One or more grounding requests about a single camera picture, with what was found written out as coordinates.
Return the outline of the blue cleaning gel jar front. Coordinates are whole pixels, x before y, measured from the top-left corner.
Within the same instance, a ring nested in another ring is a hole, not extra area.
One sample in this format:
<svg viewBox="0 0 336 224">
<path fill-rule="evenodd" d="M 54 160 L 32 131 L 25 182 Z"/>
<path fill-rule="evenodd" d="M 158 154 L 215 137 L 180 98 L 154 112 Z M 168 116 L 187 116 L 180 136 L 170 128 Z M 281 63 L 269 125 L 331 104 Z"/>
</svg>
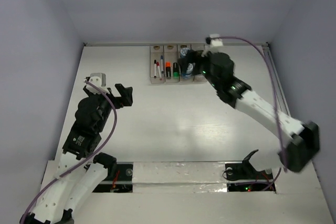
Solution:
<svg viewBox="0 0 336 224">
<path fill-rule="evenodd" d="M 192 77 L 193 70 L 194 70 L 194 64 L 193 63 L 189 63 L 188 65 L 186 65 L 186 67 L 181 69 L 182 78 L 183 79 L 190 79 Z"/>
</svg>

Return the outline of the blue cleaning gel jar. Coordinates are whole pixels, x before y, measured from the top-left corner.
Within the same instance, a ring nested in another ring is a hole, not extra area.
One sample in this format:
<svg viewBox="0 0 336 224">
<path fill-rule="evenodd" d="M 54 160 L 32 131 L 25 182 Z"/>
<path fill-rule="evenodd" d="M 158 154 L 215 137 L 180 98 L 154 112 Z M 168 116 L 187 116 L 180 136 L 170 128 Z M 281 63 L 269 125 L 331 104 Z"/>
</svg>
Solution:
<svg viewBox="0 0 336 224">
<path fill-rule="evenodd" d="M 193 63 L 189 63 L 188 65 L 186 65 L 186 67 L 181 69 L 182 78 L 183 79 L 190 79 L 192 77 L 193 70 L 194 70 L 194 64 Z"/>
<path fill-rule="evenodd" d="M 182 49 L 180 50 L 180 58 L 185 58 L 186 55 L 188 54 L 189 50 L 190 50 L 190 49 L 187 48 L 187 47 L 182 48 Z"/>
</svg>

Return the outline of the blue cleaning gel jar back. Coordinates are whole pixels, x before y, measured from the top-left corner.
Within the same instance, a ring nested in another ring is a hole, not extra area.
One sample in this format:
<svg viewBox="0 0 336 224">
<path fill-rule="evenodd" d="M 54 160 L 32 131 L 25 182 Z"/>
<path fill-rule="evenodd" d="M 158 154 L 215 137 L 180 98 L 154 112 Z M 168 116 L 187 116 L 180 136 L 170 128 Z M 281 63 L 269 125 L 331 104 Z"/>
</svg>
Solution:
<svg viewBox="0 0 336 224">
<path fill-rule="evenodd" d="M 182 49 L 180 50 L 180 58 L 185 58 L 186 55 L 188 54 L 189 50 L 190 50 L 190 49 L 187 48 L 187 47 L 182 48 Z"/>
</svg>

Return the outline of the green highlighter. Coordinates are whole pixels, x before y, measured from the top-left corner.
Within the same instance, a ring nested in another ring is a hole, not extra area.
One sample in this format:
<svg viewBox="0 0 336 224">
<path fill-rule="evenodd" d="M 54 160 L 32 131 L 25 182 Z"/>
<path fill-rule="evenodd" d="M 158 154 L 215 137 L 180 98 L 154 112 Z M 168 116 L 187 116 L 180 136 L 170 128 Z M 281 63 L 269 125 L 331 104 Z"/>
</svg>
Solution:
<svg viewBox="0 0 336 224">
<path fill-rule="evenodd" d="M 179 64 L 177 62 L 173 63 L 173 78 L 178 79 L 180 77 Z"/>
</svg>

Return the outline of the orange highlighter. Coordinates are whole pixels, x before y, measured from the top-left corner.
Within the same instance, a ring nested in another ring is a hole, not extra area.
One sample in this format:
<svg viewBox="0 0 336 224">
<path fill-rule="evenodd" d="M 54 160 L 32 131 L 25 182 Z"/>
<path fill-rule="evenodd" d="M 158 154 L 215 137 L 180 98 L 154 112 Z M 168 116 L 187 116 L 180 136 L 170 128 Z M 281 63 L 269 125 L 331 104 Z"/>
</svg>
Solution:
<svg viewBox="0 0 336 224">
<path fill-rule="evenodd" d="M 166 72 L 166 78 L 171 79 L 171 63 L 168 61 L 165 63 L 165 72 Z"/>
</svg>

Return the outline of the clear paperclip jar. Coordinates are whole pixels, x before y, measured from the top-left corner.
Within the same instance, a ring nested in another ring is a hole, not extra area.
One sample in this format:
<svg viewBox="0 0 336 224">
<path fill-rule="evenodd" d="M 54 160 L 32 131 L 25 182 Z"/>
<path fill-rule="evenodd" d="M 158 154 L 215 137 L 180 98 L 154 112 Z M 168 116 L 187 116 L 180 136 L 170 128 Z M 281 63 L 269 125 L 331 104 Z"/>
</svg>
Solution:
<svg viewBox="0 0 336 224">
<path fill-rule="evenodd" d="M 207 82 L 206 78 L 202 74 L 197 74 L 194 76 L 195 82 Z"/>
</svg>

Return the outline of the blue capped white marker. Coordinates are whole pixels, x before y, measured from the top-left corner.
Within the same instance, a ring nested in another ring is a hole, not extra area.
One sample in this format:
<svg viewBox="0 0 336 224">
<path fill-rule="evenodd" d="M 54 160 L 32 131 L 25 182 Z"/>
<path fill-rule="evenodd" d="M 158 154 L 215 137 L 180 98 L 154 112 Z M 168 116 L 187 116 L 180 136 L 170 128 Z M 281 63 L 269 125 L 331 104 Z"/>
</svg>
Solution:
<svg viewBox="0 0 336 224">
<path fill-rule="evenodd" d="M 161 69 L 161 74 L 164 75 L 164 57 L 163 55 L 160 56 L 160 69 Z"/>
</svg>

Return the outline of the red capped white marker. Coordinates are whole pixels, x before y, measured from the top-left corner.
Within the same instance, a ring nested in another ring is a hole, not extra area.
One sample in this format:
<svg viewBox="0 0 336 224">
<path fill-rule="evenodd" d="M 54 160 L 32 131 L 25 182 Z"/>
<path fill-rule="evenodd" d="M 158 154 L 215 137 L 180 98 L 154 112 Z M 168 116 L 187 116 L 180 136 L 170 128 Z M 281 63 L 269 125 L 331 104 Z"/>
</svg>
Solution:
<svg viewBox="0 0 336 224">
<path fill-rule="evenodd" d="M 160 64 L 159 64 L 159 62 L 156 63 L 156 66 L 157 66 L 157 73 L 158 73 L 158 76 L 159 76 L 159 78 L 162 78 L 162 74 L 161 74 L 161 69 L 160 69 Z"/>
</svg>

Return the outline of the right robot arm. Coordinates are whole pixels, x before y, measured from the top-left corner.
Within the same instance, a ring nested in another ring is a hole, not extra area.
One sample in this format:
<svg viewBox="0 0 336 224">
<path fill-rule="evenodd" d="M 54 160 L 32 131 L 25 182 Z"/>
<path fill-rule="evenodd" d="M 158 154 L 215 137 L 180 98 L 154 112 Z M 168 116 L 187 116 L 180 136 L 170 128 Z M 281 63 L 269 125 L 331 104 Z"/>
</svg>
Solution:
<svg viewBox="0 0 336 224">
<path fill-rule="evenodd" d="M 216 90 L 221 101 L 240 111 L 266 128 L 279 139 L 280 150 L 252 160 L 252 151 L 244 159 L 241 171 L 253 178 L 261 170 L 282 166 L 300 173 L 320 150 L 320 131 L 316 123 L 303 123 L 276 109 L 259 96 L 250 85 L 234 74 L 235 64 L 230 56 L 218 51 L 181 50 L 181 74 L 202 75 Z"/>
</svg>

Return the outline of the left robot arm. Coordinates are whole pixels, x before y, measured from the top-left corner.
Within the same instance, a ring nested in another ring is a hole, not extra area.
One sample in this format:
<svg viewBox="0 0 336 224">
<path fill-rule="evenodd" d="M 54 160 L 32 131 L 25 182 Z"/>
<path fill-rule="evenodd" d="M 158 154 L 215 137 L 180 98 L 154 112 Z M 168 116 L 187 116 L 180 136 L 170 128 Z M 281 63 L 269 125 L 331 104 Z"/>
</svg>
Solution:
<svg viewBox="0 0 336 224">
<path fill-rule="evenodd" d="M 101 151 L 107 142 L 100 134 L 110 113 L 133 104 L 133 88 L 118 83 L 120 95 L 115 97 L 99 81 L 85 83 L 87 96 L 78 104 L 54 177 L 32 200 L 20 223 L 73 223 L 94 189 L 119 175 L 117 159 Z"/>
</svg>

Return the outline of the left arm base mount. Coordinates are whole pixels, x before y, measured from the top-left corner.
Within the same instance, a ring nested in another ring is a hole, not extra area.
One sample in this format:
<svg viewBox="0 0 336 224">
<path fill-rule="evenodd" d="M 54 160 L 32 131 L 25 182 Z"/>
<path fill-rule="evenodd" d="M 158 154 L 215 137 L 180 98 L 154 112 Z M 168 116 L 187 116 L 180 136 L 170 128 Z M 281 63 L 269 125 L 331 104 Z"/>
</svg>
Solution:
<svg viewBox="0 0 336 224">
<path fill-rule="evenodd" d="M 93 190 L 94 193 L 131 193 L 133 192 L 133 163 L 117 163 L 114 172 L 110 172 Z"/>
</svg>

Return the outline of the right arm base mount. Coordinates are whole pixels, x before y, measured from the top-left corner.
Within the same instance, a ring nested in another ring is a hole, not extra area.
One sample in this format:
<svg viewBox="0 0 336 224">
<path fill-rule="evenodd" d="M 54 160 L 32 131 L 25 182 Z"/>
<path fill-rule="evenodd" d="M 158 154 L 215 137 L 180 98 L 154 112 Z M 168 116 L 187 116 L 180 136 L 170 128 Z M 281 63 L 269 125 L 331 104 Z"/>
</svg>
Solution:
<svg viewBox="0 0 336 224">
<path fill-rule="evenodd" d="M 229 192 L 276 191 L 272 172 L 258 172 L 249 163 L 226 163 L 222 177 Z"/>
</svg>

